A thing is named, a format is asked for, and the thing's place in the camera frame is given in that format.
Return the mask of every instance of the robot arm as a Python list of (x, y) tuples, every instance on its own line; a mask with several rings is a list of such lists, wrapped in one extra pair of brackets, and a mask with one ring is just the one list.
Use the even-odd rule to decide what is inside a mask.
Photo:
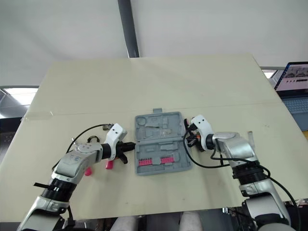
[(36, 198), (17, 230), (61, 229), (64, 224), (61, 214), (69, 208), (69, 199), (86, 169), (107, 158), (108, 160), (120, 158), (124, 164), (127, 163), (123, 152), (133, 150), (135, 143), (123, 143), (122, 139), (126, 134), (120, 125), (114, 124), (107, 133), (104, 144), (97, 142), (80, 144), (66, 153), (54, 168), (49, 184), (35, 184), (45, 189)]
[(242, 195), (249, 197), (243, 202), (243, 207), (248, 210), (259, 228), (263, 224), (281, 223), (288, 226), (286, 230), (293, 230), (289, 226), (291, 220), (282, 200), (271, 179), (263, 173), (255, 151), (247, 140), (236, 132), (213, 133), (210, 124), (202, 115), (192, 119), (190, 129), (200, 134), (204, 151), (215, 149), (225, 154), (224, 160), (228, 160), (233, 170), (233, 178), (239, 180)]

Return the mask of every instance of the gray tool case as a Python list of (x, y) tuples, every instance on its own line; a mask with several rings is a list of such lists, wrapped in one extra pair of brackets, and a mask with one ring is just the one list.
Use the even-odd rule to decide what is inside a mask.
[(183, 147), (185, 128), (180, 112), (162, 113), (161, 108), (153, 109), (153, 114), (136, 116), (135, 127), (135, 166), (138, 175), (192, 168)]

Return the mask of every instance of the white tabletop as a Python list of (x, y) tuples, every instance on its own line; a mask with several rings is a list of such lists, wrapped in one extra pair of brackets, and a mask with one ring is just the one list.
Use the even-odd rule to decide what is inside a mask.
[[(294, 196), (307, 198), (308, 142), (249, 54), (177, 58), (138, 58), (55, 63), (22, 121), (0, 165), (0, 221), (21, 221), (48, 183), (51, 167), (84, 129), (119, 123), (134, 139), (134, 117), (180, 111), (184, 118), (203, 114), (214, 131), (252, 130), (262, 165)], [(106, 132), (90, 135), (102, 140)], [(137, 176), (134, 153), (128, 164), (104, 160), (93, 166), (71, 198), (74, 218), (106, 218), (238, 206), (245, 199), (231, 168)], [(214, 164), (208, 153), (193, 156)], [(277, 188), (284, 200), (288, 197)]]

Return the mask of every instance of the laptop keyboard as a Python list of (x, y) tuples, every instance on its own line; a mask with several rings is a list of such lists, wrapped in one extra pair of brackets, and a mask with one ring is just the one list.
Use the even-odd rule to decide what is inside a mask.
[(308, 112), (308, 99), (283, 101), (292, 114)]

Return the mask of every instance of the white wall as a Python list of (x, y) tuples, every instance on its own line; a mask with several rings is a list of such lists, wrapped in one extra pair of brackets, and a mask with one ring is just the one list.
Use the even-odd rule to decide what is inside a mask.
[(127, 57), (117, 1), (0, 1), (0, 86), (39, 85), (54, 61), (102, 57)]
[(308, 61), (308, 0), (132, 0), (141, 56), (250, 52)]

